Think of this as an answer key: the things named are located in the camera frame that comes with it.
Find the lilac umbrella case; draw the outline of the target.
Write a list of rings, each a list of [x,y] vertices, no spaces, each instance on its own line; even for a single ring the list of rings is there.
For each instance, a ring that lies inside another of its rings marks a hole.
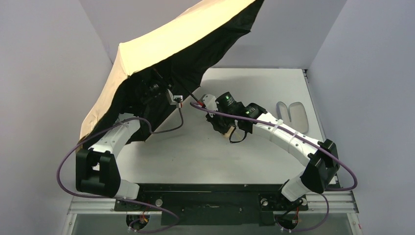
[[[309,131],[309,122],[304,105],[301,102],[294,102],[286,105],[279,101],[276,104],[277,118],[283,120],[287,126],[307,134]]]

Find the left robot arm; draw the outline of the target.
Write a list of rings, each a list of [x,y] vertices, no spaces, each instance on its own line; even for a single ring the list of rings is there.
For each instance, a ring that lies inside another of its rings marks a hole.
[[[110,198],[137,199],[139,185],[121,179],[116,158],[140,128],[138,117],[120,114],[121,124],[107,131],[89,148],[76,153],[76,189]]]

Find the beige folding umbrella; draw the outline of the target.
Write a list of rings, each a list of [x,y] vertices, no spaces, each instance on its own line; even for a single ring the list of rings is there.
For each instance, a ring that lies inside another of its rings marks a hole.
[[[106,83],[84,118],[80,141],[99,140],[119,114],[132,113],[157,128],[173,112],[166,92],[188,97],[204,73],[249,34],[261,0],[203,0],[170,22],[120,43]]]

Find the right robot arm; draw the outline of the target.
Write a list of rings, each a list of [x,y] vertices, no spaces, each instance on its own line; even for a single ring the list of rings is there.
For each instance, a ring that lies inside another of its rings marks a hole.
[[[200,102],[209,110],[206,118],[215,131],[232,134],[239,129],[245,135],[261,136],[287,151],[305,167],[279,190],[290,202],[309,192],[323,193],[340,168],[333,160],[338,158],[334,142],[329,139],[322,142],[303,135],[255,103],[244,106],[229,92],[219,97],[205,94]]]

